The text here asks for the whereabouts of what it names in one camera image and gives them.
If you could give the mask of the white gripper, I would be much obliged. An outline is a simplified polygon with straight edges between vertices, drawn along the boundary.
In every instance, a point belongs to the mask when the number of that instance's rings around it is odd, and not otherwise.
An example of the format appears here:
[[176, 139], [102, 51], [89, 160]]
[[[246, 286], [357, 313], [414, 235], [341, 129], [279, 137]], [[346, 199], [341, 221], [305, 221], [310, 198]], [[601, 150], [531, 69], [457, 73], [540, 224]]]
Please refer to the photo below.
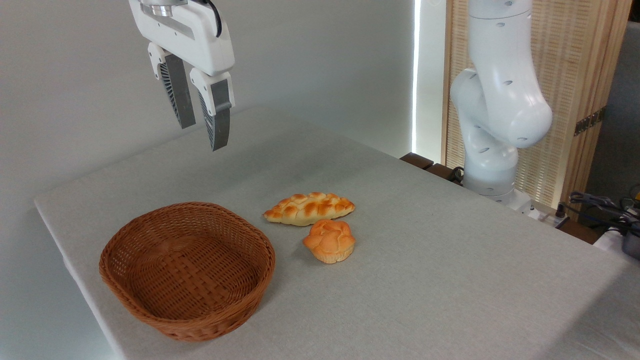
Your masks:
[[182, 129], [195, 125], [185, 62], [198, 90], [211, 150], [227, 145], [235, 105], [230, 71], [234, 51], [226, 22], [208, 0], [131, 0], [135, 25]]

